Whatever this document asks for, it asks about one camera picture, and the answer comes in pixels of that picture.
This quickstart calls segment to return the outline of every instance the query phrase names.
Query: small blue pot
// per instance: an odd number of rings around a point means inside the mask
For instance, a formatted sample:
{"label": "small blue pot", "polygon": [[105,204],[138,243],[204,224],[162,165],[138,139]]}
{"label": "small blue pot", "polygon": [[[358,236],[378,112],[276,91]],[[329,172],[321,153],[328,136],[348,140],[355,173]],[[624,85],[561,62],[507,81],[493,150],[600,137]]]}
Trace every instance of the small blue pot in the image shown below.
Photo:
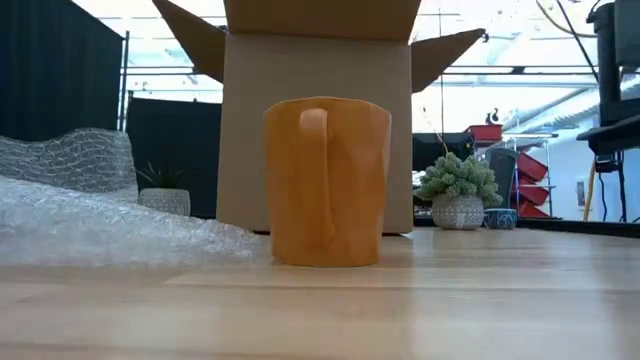
{"label": "small blue pot", "polygon": [[488,229],[511,230],[516,227],[518,214],[514,209],[487,209],[484,211],[484,226]]}

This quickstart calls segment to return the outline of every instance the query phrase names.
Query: table surface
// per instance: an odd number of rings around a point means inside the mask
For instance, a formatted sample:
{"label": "table surface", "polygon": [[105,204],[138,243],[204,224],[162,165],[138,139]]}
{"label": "table surface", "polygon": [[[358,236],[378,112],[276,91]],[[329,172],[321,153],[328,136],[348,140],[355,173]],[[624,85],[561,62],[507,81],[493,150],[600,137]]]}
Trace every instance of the table surface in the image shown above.
{"label": "table surface", "polygon": [[250,260],[0,267],[0,359],[640,358],[640,240],[421,229],[371,267]]}

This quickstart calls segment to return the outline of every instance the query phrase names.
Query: orange mug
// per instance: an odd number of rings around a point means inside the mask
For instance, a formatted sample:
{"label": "orange mug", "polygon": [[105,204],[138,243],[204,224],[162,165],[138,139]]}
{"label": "orange mug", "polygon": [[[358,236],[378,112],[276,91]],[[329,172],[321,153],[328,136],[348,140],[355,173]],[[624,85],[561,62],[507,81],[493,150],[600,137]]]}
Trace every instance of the orange mug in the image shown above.
{"label": "orange mug", "polygon": [[391,115],[360,100],[314,97],[265,112],[273,256],[290,265],[376,263]]}

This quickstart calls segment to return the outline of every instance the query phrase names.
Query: black curtain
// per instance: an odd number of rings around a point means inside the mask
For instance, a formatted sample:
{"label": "black curtain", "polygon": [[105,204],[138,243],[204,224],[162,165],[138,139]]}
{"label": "black curtain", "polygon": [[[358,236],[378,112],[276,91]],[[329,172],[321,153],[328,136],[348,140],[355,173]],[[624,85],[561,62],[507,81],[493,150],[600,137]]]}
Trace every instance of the black curtain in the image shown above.
{"label": "black curtain", "polygon": [[0,135],[115,129],[122,37],[70,0],[0,4]]}
{"label": "black curtain", "polygon": [[[149,163],[161,169],[166,161],[183,170],[178,185],[189,190],[192,216],[216,216],[221,114],[221,104],[138,98],[129,103],[127,133],[136,169]],[[138,185],[151,186],[140,175]]]}

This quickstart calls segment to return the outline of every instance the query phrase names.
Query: gray pot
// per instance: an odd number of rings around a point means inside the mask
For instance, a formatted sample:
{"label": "gray pot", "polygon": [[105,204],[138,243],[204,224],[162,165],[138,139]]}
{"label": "gray pot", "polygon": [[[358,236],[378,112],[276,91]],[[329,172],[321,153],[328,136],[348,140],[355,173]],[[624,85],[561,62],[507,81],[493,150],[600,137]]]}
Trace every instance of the gray pot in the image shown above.
{"label": "gray pot", "polygon": [[482,225],[484,207],[475,196],[449,198],[439,195],[431,208],[433,222],[442,229],[472,230]]}
{"label": "gray pot", "polygon": [[191,198],[187,190],[143,189],[138,196],[138,204],[170,214],[191,215]]}

